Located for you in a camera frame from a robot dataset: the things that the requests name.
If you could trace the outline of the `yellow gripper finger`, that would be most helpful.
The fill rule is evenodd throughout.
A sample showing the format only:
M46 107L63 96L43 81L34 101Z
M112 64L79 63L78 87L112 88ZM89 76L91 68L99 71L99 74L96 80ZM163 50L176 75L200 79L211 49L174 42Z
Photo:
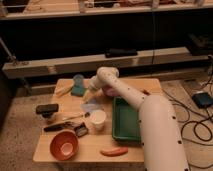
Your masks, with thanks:
M84 102L88 102L90 98L91 98L91 92L90 90L86 90L82 99Z

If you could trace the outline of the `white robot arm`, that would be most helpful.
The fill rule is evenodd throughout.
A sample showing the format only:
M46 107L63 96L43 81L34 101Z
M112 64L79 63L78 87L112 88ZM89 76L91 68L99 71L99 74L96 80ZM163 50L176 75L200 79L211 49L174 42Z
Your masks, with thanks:
M159 94L147 95L119 79L115 67L100 67L89 80L84 100L108 85L139 114L146 171L189 171L183 140L171 102Z

